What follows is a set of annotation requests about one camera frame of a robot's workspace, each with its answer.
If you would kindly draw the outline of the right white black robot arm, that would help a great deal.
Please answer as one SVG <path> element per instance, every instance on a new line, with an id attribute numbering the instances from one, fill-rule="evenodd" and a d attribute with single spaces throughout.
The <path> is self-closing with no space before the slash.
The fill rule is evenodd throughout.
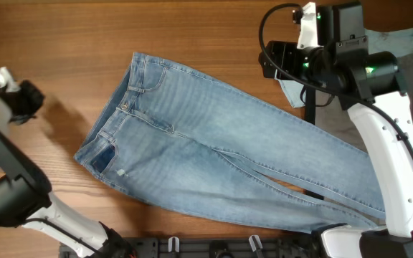
<path id="1" fill-rule="evenodd" d="M 369 52 L 359 2 L 290 4 L 296 43 L 262 43 L 260 64 L 276 77 L 336 96 L 360 133 L 379 182 L 386 224 L 335 224 L 311 235 L 311 257 L 413 257 L 413 121 L 391 52 Z"/>

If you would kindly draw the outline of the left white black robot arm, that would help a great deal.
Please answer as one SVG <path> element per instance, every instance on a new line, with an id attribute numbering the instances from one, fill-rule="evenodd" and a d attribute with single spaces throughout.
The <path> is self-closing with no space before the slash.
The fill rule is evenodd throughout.
<path id="1" fill-rule="evenodd" d="M 8 139 L 9 124 L 34 118 L 43 102 L 30 81 L 16 82 L 6 67 L 0 68 L 0 227 L 39 231 L 78 257 L 136 257 L 116 231 L 59 200 L 41 168 Z"/>

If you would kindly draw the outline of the light blue denim jeans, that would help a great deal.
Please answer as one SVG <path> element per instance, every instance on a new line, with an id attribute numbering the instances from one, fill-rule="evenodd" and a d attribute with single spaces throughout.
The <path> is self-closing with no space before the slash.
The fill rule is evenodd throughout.
<path id="1" fill-rule="evenodd" d="M 75 160 L 139 201 L 233 224 L 310 232 L 373 227 L 385 217 L 365 152 L 198 70 L 142 53 Z"/>

